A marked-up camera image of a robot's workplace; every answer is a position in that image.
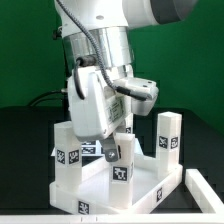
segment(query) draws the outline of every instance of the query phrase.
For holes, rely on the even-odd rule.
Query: white foam block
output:
[[[179,164],[181,118],[180,114],[172,112],[158,115],[156,159],[159,179],[166,177]]]
[[[75,137],[70,121],[55,124],[54,135],[57,186],[75,192],[82,180],[81,143]]]
[[[224,214],[224,204],[197,169],[186,171],[185,184],[203,213]]]

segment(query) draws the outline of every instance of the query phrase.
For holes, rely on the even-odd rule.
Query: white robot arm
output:
[[[70,114],[80,141],[106,139],[132,113],[147,115],[156,101],[156,83],[133,77],[127,29],[181,20],[195,3],[55,0],[73,74],[68,80]]]

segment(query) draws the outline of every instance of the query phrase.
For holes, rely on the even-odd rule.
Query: black table surface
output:
[[[154,108],[147,117],[136,116],[134,133],[144,154],[155,156],[157,115],[182,114],[180,164],[198,169],[224,201],[224,136],[193,112],[181,108]],[[54,181],[54,124],[68,120],[59,107],[0,109],[0,215],[67,214],[49,204]],[[92,161],[83,159],[83,164]],[[184,181],[153,213],[201,212]]]

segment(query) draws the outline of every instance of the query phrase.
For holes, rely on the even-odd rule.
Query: white block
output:
[[[224,204],[197,169],[186,171],[185,184],[203,213],[224,214]]]
[[[172,112],[158,115],[156,159],[159,179],[165,178],[179,164],[181,118],[180,114]]]
[[[110,164],[110,206],[127,209],[132,205],[135,135],[116,133],[116,146],[121,158]]]
[[[162,136],[177,136],[181,131],[181,114],[165,112],[158,114],[157,133]]]
[[[72,122],[55,124],[55,180],[57,187],[75,192],[82,179],[81,144]]]

